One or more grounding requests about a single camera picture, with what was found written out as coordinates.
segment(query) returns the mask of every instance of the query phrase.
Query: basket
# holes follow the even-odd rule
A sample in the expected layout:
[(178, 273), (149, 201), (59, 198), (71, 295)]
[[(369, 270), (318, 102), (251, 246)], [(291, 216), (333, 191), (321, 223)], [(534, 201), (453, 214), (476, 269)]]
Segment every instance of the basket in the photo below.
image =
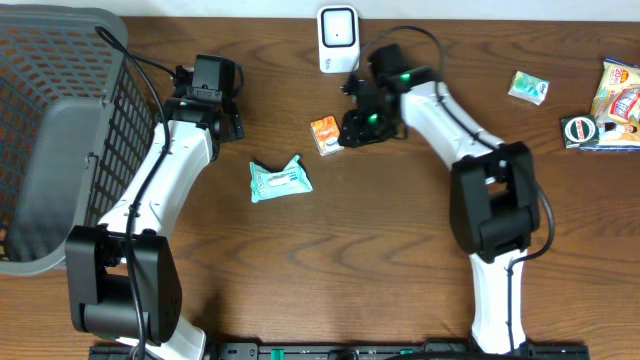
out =
[(154, 122), (124, 57), (127, 30), (99, 9), (0, 5), (0, 273), (64, 262), (74, 225), (96, 225), (146, 156)]

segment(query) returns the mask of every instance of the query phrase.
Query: brown wooden tabletop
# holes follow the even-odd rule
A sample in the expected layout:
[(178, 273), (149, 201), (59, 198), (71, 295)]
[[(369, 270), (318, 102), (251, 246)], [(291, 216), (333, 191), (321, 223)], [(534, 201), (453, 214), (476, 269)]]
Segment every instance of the brown wooden tabletop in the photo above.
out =
[[(130, 48), (173, 67), (198, 53), (244, 67), (246, 139), (224, 144), (191, 189), (171, 249), (183, 314), (217, 338), (416, 342), (465, 338), (474, 314), (469, 259), (448, 221), (446, 167), (416, 133), (318, 154), (313, 120), (351, 108), (345, 75), (318, 69), (315, 20), (128, 18)], [(480, 124), (524, 140), (557, 221), (550, 253), (527, 263), (523, 322), (534, 341), (583, 341), (592, 359), (640, 354), (640, 155), (565, 150), (559, 121), (588, 113), (602, 60), (640, 63), (640, 24), (361, 21), (364, 43), (416, 24), (449, 49), (446, 81)], [(429, 39), (398, 33), (415, 65)], [(516, 70), (549, 80), (535, 106), (507, 95)], [(148, 69), (163, 95), (166, 74)], [(295, 154), (314, 191), (252, 204), (249, 162)], [(546, 224), (532, 250), (546, 237)], [(0, 359), (86, 359), (99, 339), (70, 322), (66, 275), (0, 278)]]

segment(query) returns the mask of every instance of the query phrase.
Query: wood grain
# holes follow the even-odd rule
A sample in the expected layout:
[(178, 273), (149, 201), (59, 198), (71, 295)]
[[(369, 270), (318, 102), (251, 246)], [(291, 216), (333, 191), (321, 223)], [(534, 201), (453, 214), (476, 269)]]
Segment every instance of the wood grain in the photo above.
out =
[[(128, 18), (130, 48), (166, 66), (198, 53), (241, 63), (247, 138), (203, 171), (172, 240), (183, 313), (217, 337), (264, 342), (421, 342), (468, 336), (473, 289), (448, 224), (448, 174), (408, 141), (320, 157), (309, 122), (351, 107), (317, 64), (315, 21)], [(361, 21), (367, 40), (400, 21)], [(555, 211), (557, 241), (527, 264), (523, 321), (536, 341), (584, 341), (593, 359), (635, 359), (640, 342), (640, 159), (563, 148), (559, 120), (589, 111), (602, 59), (640, 62), (640, 25), (411, 21), (449, 49), (460, 104), (508, 142), (525, 140)], [(398, 33), (419, 64), (428, 39)], [(551, 82), (537, 107), (509, 97), (516, 70)], [(150, 69), (164, 95), (167, 76)], [(249, 162), (274, 168), (301, 154), (314, 192), (252, 204)], [(536, 233), (533, 247), (545, 239)], [(98, 341), (69, 319), (66, 278), (0, 279), (0, 359), (86, 358)]]

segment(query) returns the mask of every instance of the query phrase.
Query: perforated bin side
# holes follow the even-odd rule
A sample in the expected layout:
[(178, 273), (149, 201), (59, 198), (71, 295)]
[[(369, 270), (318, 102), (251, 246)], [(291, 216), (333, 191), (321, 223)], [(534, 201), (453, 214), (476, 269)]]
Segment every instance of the perforated bin side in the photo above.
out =
[(113, 96), (114, 112), (99, 159), (85, 224), (94, 226), (133, 179), (151, 144), (155, 122), (135, 78), (123, 64)]
[[(70, 225), (95, 225), (124, 192), (146, 155), (154, 126), (150, 112), (122, 54), (99, 39), (96, 25), (109, 29), (126, 46), (124, 23), (107, 11), (0, 4), (0, 273), (36, 274), (60, 263)], [(87, 139), (74, 129), (68, 132), (76, 138), (69, 138), (64, 126), (56, 125), (59, 120), (68, 128), (81, 124)], [(50, 174), (49, 169), (33, 169), (38, 161), (48, 163), (42, 161), (48, 159), (48, 148), (39, 141), (39, 130), (44, 128), (48, 129), (46, 146), (54, 136), (55, 144), (60, 139), (83, 144), (78, 151), (60, 155), (75, 159), (67, 162), (73, 163), (71, 170), (80, 178), (73, 181), (75, 195), (52, 196), (73, 200), (60, 202), (66, 217), (58, 224), (51, 223), (60, 217), (54, 211), (56, 205), (49, 206), (38, 196), (50, 183), (29, 176)], [(63, 180), (51, 191), (69, 192), (64, 171), (54, 172)], [(25, 193), (32, 200), (40, 199), (40, 206), (29, 204)], [(32, 216), (41, 213), (45, 216)], [(40, 221), (36, 227), (31, 225), (32, 217)], [(12, 236), (20, 229), (28, 230), (23, 231), (28, 238), (43, 238), (51, 232), (55, 236), (49, 236), (53, 239), (44, 247), (27, 248), (27, 252), (37, 250), (34, 253), (7, 258), (5, 245), (11, 249), (23, 244), (20, 236)]]

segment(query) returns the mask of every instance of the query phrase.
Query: green and white packet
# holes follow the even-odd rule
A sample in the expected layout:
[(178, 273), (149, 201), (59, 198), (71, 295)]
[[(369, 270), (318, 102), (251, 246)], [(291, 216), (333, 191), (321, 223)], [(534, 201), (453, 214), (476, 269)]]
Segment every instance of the green and white packet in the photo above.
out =
[(278, 173), (271, 173), (253, 162), (251, 170), (251, 202), (273, 199), (280, 196), (300, 194), (313, 191), (300, 163), (300, 155), (296, 155), (287, 166)]
[(540, 105), (547, 97), (547, 91), (548, 81), (518, 71), (511, 81), (509, 95)]

